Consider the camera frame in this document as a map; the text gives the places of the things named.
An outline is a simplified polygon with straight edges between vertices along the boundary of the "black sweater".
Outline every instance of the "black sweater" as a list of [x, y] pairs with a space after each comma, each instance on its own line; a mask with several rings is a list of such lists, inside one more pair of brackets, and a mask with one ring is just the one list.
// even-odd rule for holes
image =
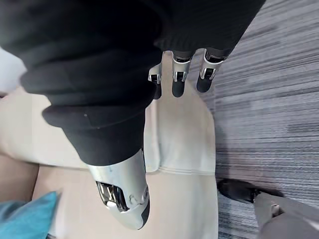
[[46, 121], [84, 162], [109, 165], [143, 145], [148, 71], [162, 50], [230, 53], [263, 2], [2, 0], [0, 46], [27, 67], [26, 91], [51, 101]]

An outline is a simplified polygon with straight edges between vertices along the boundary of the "gray trouser leg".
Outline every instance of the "gray trouser leg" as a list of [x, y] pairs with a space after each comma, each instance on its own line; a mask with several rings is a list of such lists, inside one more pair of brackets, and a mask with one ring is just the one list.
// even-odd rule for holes
[[255, 199], [259, 239], [319, 238], [319, 209], [261, 193]]

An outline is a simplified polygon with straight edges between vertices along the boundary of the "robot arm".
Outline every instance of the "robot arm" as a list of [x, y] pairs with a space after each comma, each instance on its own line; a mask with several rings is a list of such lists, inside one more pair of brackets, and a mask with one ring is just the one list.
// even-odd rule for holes
[[50, 100], [44, 118], [88, 165], [102, 202], [138, 230], [150, 211], [145, 108], [161, 96], [162, 52], [173, 52], [172, 93], [180, 97], [194, 52], [205, 48], [197, 83], [205, 92], [263, 3], [7, 0], [0, 46], [27, 67], [25, 90]]

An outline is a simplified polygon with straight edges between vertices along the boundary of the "chair armrest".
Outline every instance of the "chair armrest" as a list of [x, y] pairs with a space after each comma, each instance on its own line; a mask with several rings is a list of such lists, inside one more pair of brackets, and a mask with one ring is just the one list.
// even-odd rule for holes
[[0, 155], [0, 202], [30, 201], [39, 170], [38, 164]]

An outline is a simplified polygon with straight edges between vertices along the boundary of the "black shoe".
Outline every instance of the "black shoe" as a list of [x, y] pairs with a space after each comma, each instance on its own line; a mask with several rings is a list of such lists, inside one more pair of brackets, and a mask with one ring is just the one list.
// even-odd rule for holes
[[278, 197], [284, 196], [283, 193], [277, 190], [263, 189], [251, 183], [236, 179], [223, 179], [217, 183], [217, 188], [225, 197], [247, 204], [254, 203], [255, 197], [261, 192]]

